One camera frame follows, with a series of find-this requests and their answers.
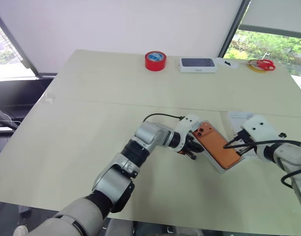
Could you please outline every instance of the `phone case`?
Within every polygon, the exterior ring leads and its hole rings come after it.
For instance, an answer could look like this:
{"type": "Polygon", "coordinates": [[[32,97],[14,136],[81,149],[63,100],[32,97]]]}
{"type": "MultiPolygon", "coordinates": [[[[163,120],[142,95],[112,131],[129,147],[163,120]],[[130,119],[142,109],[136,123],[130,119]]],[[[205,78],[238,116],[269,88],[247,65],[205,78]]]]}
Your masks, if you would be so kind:
{"type": "Polygon", "coordinates": [[[193,135],[223,169],[229,169],[240,161],[241,157],[234,149],[223,148],[227,140],[209,122],[204,121],[193,135]]]}

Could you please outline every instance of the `red tape roll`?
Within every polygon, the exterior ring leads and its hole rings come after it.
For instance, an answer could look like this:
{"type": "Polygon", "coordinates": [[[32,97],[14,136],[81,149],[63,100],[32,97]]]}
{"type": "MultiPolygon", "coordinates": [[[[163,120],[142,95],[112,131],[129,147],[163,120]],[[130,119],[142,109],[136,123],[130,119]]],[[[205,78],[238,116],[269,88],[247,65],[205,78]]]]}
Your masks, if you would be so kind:
{"type": "Polygon", "coordinates": [[[162,52],[153,51],[145,55],[145,67],[151,71],[164,69],[166,55],[162,52]]]}

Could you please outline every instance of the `white device box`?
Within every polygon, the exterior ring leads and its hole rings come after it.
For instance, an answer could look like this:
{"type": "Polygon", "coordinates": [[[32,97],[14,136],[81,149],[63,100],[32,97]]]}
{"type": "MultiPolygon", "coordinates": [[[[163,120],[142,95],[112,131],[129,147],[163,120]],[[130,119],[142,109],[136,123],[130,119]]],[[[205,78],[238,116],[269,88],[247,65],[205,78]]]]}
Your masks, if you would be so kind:
{"type": "Polygon", "coordinates": [[[218,67],[212,58],[180,58],[181,72],[214,73],[218,67]]]}

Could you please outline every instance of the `green foliage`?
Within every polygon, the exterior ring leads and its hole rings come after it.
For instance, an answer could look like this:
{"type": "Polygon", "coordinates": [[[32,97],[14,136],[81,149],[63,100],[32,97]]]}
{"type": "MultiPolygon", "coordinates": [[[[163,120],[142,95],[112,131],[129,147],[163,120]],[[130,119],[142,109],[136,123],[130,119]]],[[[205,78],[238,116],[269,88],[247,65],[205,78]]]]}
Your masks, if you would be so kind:
{"type": "Polygon", "coordinates": [[[9,63],[12,59],[15,58],[14,53],[6,51],[0,53],[0,65],[9,63]]]}
{"type": "Polygon", "coordinates": [[[301,54],[301,38],[287,37],[269,33],[259,33],[237,30],[225,58],[236,59],[271,59],[284,64],[294,75],[296,66],[301,66],[301,60],[296,56],[301,54]]]}

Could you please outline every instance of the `red scissors handle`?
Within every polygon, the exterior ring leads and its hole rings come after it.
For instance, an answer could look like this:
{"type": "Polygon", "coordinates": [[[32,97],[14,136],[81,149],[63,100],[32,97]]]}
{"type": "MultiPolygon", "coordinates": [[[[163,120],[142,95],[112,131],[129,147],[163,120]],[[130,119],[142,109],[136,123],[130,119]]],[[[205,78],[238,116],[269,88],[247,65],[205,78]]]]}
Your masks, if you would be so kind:
{"type": "Polygon", "coordinates": [[[258,60],[257,62],[257,66],[259,68],[262,68],[263,70],[275,70],[276,67],[274,65],[274,63],[271,60],[258,60]]]}

